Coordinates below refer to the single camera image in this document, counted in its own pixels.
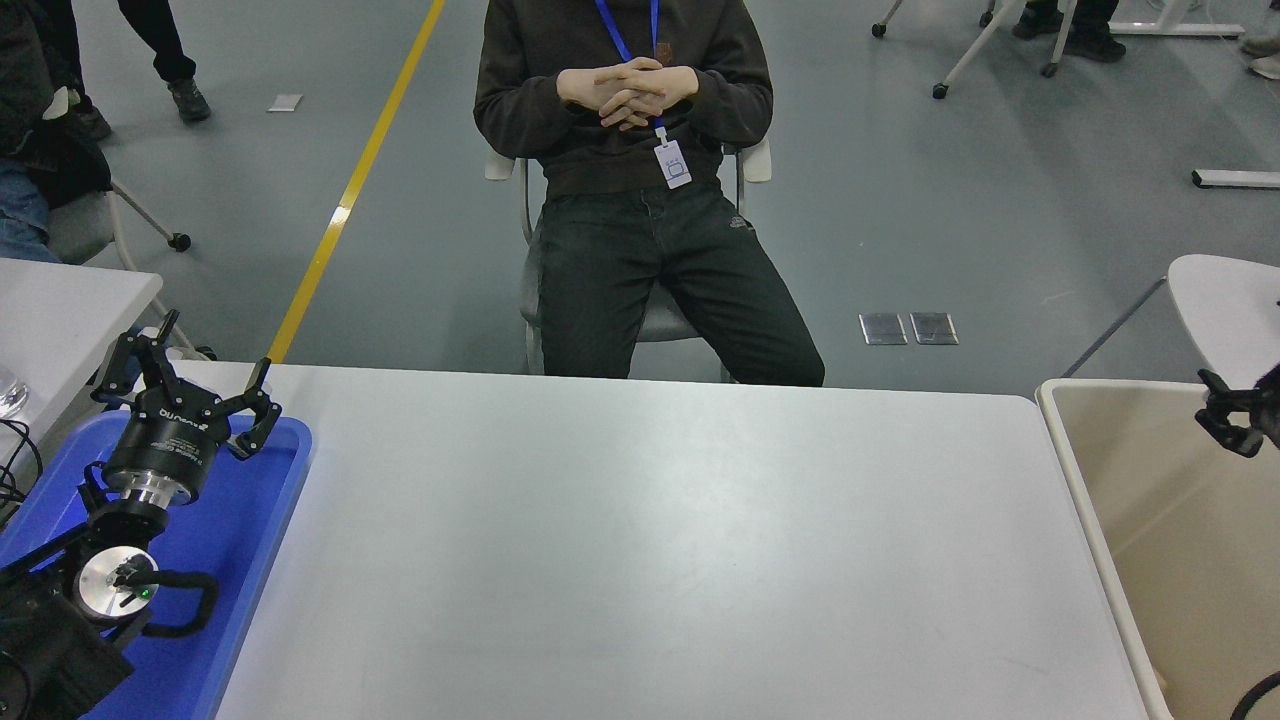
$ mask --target yellow floor line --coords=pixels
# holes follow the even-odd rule
[[[390,129],[392,122],[396,119],[401,100],[404,99],[404,91],[408,88],[410,81],[413,79],[413,72],[417,69],[417,61],[422,58],[422,50],[426,49],[426,41],[430,40],[435,22],[440,18],[440,12],[444,10],[444,1],[433,0],[431,10],[428,12],[422,27],[417,31],[417,40],[413,41],[413,47],[408,51],[404,65],[401,67],[396,86],[392,87],[387,105],[383,106],[383,114],[378,117],[378,124],[374,126],[374,132],[369,136],[369,142],[365,143],[365,151],[360,154],[360,161],[356,163],[356,169],[351,173],[351,179],[347,181],[347,190],[342,192],[342,200],[338,201],[338,208],[334,209],[333,217],[329,219],[329,227],[325,229],[324,237],[320,238],[320,247],[311,258],[311,265],[302,277],[298,291],[293,295],[293,302],[289,304],[289,310],[284,314],[280,328],[275,331],[271,350],[266,354],[273,363],[283,363],[284,356],[289,352],[289,346],[293,345],[293,337],[298,333],[303,315],[307,314],[307,306],[315,296],[320,278],[329,265],[329,259],[333,258],[338,238],[342,237],[342,231],[347,227],[347,218],[351,217],[360,191],[365,187],[365,179],[369,178],[369,170],[374,167],[374,160],[378,159],[378,152],[383,149],[387,131]]]

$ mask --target blue lanyard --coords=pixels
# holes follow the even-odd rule
[[[605,29],[609,31],[609,36],[613,38],[613,45],[618,49],[618,55],[622,55],[623,63],[630,63],[632,59],[631,51],[627,50],[627,44],[622,40],[622,33],[618,32],[618,23],[613,20],[613,13],[609,12],[609,5],[604,0],[595,0],[595,8],[600,10],[600,19],[604,20]],[[649,32],[653,36],[653,54],[658,54],[658,0],[649,0]]]

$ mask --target seated man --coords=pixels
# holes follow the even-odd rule
[[[110,170],[26,1],[0,0],[0,258],[58,263],[49,210],[108,190]]]
[[[45,246],[49,204],[15,159],[52,99],[35,23],[17,0],[0,0],[0,258],[58,261]]]
[[[773,114],[742,0],[490,0],[474,114],[494,150],[547,176],[548,374],[625,378],[660,282],[739,382],[822,384],[800,311],[716,176],[721,143],[759,142]]]

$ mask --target leg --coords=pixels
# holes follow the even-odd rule
[[[79,35],[76,29],[76,13],[72,10],[72,1],[40,0],[40,8],[45,12],[45,17],[49,19],[49,28],[52,31],[49,44],[61,58],[63,63],[67,64],[68,72],[70,72],[76,83],[72,90],[78,92],[87,102],[88,97],[84,95],[84,73],[79,64]]]
[[[664,195],[662,282],[742,383],[822,386],[826,368],[755,229],[718,187]]]
[[[182,53],[169,0],[119,0],[119,5],[133,32],[156,54],[152,64],[161,79],[177,82],[196,77],[196,61]]]
[[[1120,0],[1079,0],[1062,51],[1098,63],[1115,63],[1124,58],[1125,46],[1111,37],[1110,26],[1119,4]]]
[[[548,375],[625,378],[659,256],[636,192],[543,208],[539,315]]]
[[[1120,0],[1080,0],[1075,5],[1075,17],[1071,19],[1073,31],[1106,32],[1111,15],[1115,14]]]
[[[60,263],[49,241],[49,204],[12,160],[0,159],[0,258]]]

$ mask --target office chair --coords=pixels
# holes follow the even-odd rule
[[[902,0],[893,0],[893,6],[888,9],[888,14],[884,15],[884,19],[872,26],[872,37],[877,40],[884,37],[884,33],[888,31],[888,20],[893,18],[893,14],[897,13],[897,8],[901,4]],[[947,77],[945,77],[942,82],[933,86],[933,97],[936,100],[942,100],[947,96],[947,90],[951,88],[951,83],[955,82],[956,77],[960,76],[960,72],[974,59],[974,56],[978,55],[978,51],[987,45],[987,41],[991,40],[991,36],[996,32],[996,29],[1004,27],[1009,17],[1020,12],[1024,6],[1024,0],[1005,0],[1000,12],[992,14],[996,9],[996,0],[987,0],[987,12],[984,12],[978,19],[978,26],[983,28],[982,32],[978,35],[978,38],[973,41],[973,45],[969,46],[969,50],[960,56],[960,60],[955,64],[955,67],[951,68]],[[1053,45],[1053,54],[1050,56],[1048,63],[1041,68],[1041,76],[1050,78],[1057,74],[1059,63],[1062,60],[1062,49],[1066,47],[1066,33],[1071,29],[1071,18],[1074,17],[1075,0],[1069,0],[1066,10],[1062,13],[1062,29],[1057,32],[1057,42]]]
[[[736,169],[737,186],[737,213],[744,214],[746,183],[768,182],[773,177],[773,159],[769,154],[769,138],[764,138],[751,147],[724,147],[732,154]],[[485,179],[506,181],[512,174],[520,178],[521,204],[520,222],[525,233],[525,243],[529,254],[525,256],[525,269],[520,283],[520,314],[525,318],[525,357],[529,372],[543,374],[543,333],[541,316],[538,307],[538,291],[541,281],[541,243],[534,237],[534,227],[529,214],[529,160],[526,158],[512,159],[499,155],[494,150],[489,151],[485,163]],[[698,337],[685,314],[680,311],[676,300],[667,288],[655,283],[649,293],[649,304],[645,307],[644,320],[640,323],[640,334],[636,342],[666,342],[672,340],[686,340]],[[722,379],[728,380],[728,372],[721,368]]]
[[[120,264],[128,270],[138,272],[124,240],[119,210],[122,201],[164,236],[169,247],[177,252],[186,252],[191,247],[189,236],[169,232],[123,186],[113,181],[111,190],[91,192],[50,213],[49,250],[63,263],[83,265],[114,242]],[[150,305],[160,316],[169,313],[169,307],[159,297],[151,300]],[[178,325],[173,327],[172,337],[175,340],[174,347],[179,348],[186,359],[216,359],[207,346],[193,346],[187,333]]]

